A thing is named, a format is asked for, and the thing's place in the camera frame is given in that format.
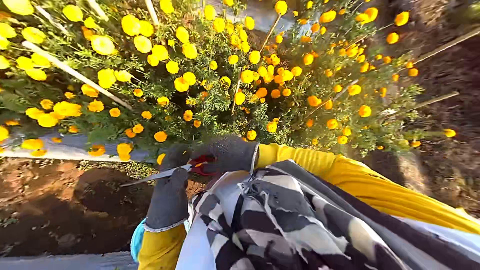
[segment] marigold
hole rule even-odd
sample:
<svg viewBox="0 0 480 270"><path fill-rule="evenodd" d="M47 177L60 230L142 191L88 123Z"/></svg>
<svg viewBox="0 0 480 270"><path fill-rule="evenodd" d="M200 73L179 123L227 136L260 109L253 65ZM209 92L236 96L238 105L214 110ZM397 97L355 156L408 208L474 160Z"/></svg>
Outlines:
<svg viewBox="0 0 480 270"><path fill-rule="evenodd" d="M87 95L87 96L91 97L91 98L97 98L98 97L98 90L91 87L90 85L82 85L82 93L84 95Z"/></svg>
<svg viewBox="0 0 480 270"><path fill-rule="evenodd" d="M367 105L362 105L359 109L359 115L361 117L369 117L372 114L372 110Z"/></svg>
<svg viewBox="0 0 480 270"><path fill-rule="evenodd" d="M66 5L61 12L72 22L80 22L84 18L84 13L80 7L75 5Z"/></svg>
<svg viewBox="0 0 480 270"><path fill-rule="evenodd" d="M348 142L348 138L344 135L341 135L341 136L338 136L336 141L341 144L341 145L344 145Z"/></svg>
<svg viewBox="0 0 480 270"><path fill-rule="evenodd" d="M91 39L92 49L101 55L110 55L115 51L115 45L107 36L94 35Z"/></svg>
<svg viewBox="0 0 480 270"><path fill-rule="evenodd" d="M186 110L183 113L183 119L187 122L190 122L193 119L193 112L191 110Z"/></svg>
<svg viewBox="0 0 480 270"><path fill-rule="evenodd" d="M128 14L121 19L121 27L127 35L136 36L140 33L140 20Z"/></svg>
<svg viewBox="0 0 480 270"><path fill-rule="evenodd" d="M408 11L404 11L404 12L398 14L395 17L395 25L396 26L402 26L402 25L406 24L408 22L409 15L410 15L410 13Z"/></svg>
<svg viewBox="0 0 480 270"><path fill-rule="evenodd" d="M361 92L360 85L352 85L348 87L348 94L351 96L360 94L360 92Z"/></svg>
<svg viewBox="0 0 480 270"><path fill-rule="evenodd" d="M451 137L456 135L456 132L453 129L446 128L446 129L444 129L444 135L451 138Z"/></svg>
<svg viewBox="0 0 480 270"><path fill-rule="evenodd" d="M390 33L387 36L387 43L394 44L394 43L398 42L398 39L399 39L399 36L398 36L397 33L395 33L395 32Z"/></svg>
<svg viewBox="0 0 480 270"><path fill-rule="evenodd" d="M280 16L284 15L287 12L287 8L288 8L288 5L287 5L287 2L285 1L277 1L277 3L275 3L275 11Z"/></svg>
<svg viewBox="0 0 480 270"><path fill-rule="evenodd" d="M170 60L165 66L169 73L177 74L179 71L179 64L175 61Z"/></svg>

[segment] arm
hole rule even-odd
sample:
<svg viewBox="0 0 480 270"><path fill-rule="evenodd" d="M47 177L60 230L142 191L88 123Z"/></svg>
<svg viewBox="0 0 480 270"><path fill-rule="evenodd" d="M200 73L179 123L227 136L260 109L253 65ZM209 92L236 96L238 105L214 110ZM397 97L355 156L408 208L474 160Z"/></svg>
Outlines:
<svg viewBox="0 0 480 270"><path fill-rule="evenodd" d="M480 224L453 207L409 190L342 155L270 144L259 146L258 167L292 159L304 169L340 187L371 207L399 217L479 233Z"/></svg>

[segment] soil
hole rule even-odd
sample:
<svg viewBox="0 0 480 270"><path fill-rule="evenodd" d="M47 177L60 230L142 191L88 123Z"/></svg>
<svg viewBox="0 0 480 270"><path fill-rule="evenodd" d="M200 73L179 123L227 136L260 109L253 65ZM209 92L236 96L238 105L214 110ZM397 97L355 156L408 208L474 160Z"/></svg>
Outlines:
<svg viewBox="0 0 480 270"><path fill-rule="evenodd" d="M81 161L0 160L0 257L130 250L153 186L119 187L129 181L112 168L84 170ZM189 181L187 195L204 183Z"/></svg>

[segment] gray glove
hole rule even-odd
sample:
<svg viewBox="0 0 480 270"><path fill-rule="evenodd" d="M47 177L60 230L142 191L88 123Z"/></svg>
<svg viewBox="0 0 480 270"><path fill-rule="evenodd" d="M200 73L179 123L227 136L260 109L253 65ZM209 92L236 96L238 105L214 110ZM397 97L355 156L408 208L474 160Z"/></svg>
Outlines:
<svg viewBox="0 0 480 270"><path fill-rule="evenodd" d="M258 160L257 142L245 142L235 135L217 137L211 142L199 146L192 153L192 160L201 156L215 157L214 162L204 165L203 171L213 172L252 172Z"/></svg>
<svg viewBox="0 0 480 270"><path fill-rule="evenodd" d="M160 166L161 171L185 165L190 156L184 144L172 145ZM169 178L157 179L147 212L145 229L149 232L163 232L182 224L188 218L187 185L188 173L176 169Z"/></svg>

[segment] yellow sleeve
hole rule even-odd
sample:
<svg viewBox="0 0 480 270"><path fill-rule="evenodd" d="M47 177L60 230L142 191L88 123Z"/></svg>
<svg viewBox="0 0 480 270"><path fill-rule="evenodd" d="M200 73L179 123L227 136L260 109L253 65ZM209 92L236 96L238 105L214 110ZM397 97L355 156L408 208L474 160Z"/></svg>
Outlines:
<svg viewBox="0 0 480 270"><path fill-rule="evenodd" d="M145 231L138 270L174 270L186 235L183 224L160 233Z"/></svg>
<svg viewBox="0 0 480 270"><path fill-rule="evenodd" d="M402 187L356 160L278 144L260 145L259 152L258 167L292 159L381 212L480 234L480 224L466 213Z"/></svg>

